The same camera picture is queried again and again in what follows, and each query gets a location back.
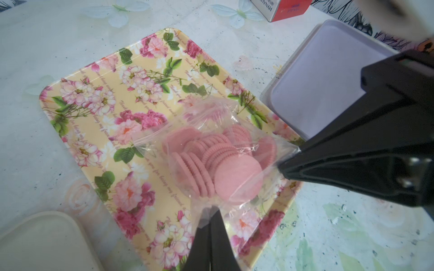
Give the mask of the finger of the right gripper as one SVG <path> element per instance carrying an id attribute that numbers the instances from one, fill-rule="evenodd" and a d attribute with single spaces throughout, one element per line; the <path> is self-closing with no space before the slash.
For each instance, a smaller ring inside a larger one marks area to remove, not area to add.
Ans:
<path id="1" fill-rule="evenodd" d="M 392 150 L 434 140 L 434 103 L 393 90 L 368 91 L 301 147 L 304 159 Z"/>
<path id="2" fill-rule="evenodd" d="M 434 145 L 351 150 L 323 143 L 278 166 L 285 178 L 329 185 L 408 207 L 434 204 Z"/>

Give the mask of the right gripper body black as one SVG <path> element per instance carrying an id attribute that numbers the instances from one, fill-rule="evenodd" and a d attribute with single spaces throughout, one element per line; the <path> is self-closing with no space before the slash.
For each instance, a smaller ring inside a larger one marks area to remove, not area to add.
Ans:
<path id="1" fill-rule="evenodd" d="M 407 51 L 362 69 L 360 159 L 370 193 L 434 213 L 434 59 Z"/>

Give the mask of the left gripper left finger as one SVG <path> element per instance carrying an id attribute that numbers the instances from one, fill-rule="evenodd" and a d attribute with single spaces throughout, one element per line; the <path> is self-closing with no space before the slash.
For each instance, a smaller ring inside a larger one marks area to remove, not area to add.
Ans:
<path id="1" fill-rule="evenodd" d="M 190 253 L 185 262 L 184 271 L 210 271 L 211 262 L 211 212 L 202 210 L 198 227 L 193 238 Z"/>

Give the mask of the ziploc bag pink cookies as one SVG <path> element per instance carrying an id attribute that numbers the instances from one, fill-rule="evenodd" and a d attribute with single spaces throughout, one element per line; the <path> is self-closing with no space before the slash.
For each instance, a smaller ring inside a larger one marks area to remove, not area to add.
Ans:
<path id="1" fill-rule="evenodd" d="M 152 155 L 189 198 L 200 227 L 217 213 L 233 226 L 258 225 L 278 186 L 278 165 L 300 151 L 243 120 L 237 109 L 231 100 L 209 98 L 133 135 L 135 148 Z"/>

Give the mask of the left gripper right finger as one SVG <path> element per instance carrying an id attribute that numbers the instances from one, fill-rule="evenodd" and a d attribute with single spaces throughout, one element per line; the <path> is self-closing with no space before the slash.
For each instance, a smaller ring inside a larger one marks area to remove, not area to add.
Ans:
<path id="1" fill-rule="evenodd" d="M 211 270 L 241 271 L 218 207 L 211 208 Z"/>

